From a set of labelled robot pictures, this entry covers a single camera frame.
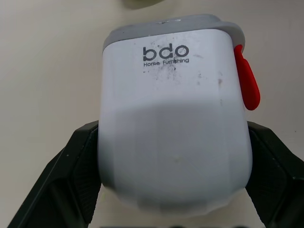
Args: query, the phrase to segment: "white plastic container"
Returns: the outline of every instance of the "white plastic container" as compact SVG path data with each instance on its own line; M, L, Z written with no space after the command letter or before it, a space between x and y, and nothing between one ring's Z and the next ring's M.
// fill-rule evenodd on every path
M111 33L99 125L102 182L130 205L206 214L243 189L252 166L235 24L198 15Z

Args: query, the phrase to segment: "white surface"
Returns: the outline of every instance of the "white surface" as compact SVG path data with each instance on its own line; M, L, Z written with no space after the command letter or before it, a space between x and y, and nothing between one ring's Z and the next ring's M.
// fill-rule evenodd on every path
M102 78L99 170L123 202L159 214L203 215L247 185L252 151L226 32L112 43Z
M262 94L247 119L270 127L304 159L303 1L165 0L137 11L119 0L1 0L0 5L0 227L8 225L72 132L98 119L102 45L121 25L199 13L237 23ZM111 193L99 201L92 228L261 227L245 192L229 207L189 219L126 209Z

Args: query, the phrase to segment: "gray lid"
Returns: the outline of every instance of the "gray lid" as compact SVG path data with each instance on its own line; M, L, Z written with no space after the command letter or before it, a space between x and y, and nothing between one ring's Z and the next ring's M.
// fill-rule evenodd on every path
M237 24L221 21L211 14L201 14L120 27L106 38L104 49L121 40L201 29L222 30L231 36L233 48L239 44L243 46L243 49L245 47L244 33Z

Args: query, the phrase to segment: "table surface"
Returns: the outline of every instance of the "table surface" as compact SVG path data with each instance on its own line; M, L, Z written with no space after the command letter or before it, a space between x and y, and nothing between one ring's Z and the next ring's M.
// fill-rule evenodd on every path
M247 119L271 128L304 159L304 1L2 0L0 7L0 227L75 129L99 117L103 42L116 27L211 13L237 23L262 95ZM101 189L91 228L114 225L261 228L246 192L207 216L161 218L127 209Z

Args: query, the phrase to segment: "red tab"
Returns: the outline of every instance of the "red tab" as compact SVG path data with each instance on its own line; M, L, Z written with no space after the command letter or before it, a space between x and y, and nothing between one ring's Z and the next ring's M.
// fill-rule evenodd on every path
M237 73L245 107L250 111L255 110L260 104L261 95L250 65L243 58L242 45L237 45L234 48L234 56L236 58Z

